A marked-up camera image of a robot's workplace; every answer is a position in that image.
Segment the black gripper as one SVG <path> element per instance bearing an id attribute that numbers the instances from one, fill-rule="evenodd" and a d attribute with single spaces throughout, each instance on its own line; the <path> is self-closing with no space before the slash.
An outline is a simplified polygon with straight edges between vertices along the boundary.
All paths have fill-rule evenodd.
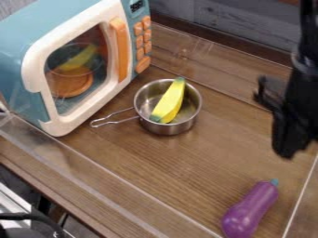
<path id="1" fill-rule="evenodd" d="M 287 81 L 261 75 L 257 82 L 254 99 L 274 114 L 274 152 L 291 159 L 318 140 L 318 68 L 294 67 Z"/>

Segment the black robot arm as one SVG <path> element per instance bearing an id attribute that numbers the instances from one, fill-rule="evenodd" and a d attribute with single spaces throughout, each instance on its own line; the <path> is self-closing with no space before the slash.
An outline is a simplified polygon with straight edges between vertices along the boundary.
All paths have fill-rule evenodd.
<path id="1" fill-rule="evenodd" d="M 254 100 L 273 112 L 273 149 L 291 159 L 318 140 L 318 0 L 299 0 L 301 39 L 287 82 L 258 77 Z"/>

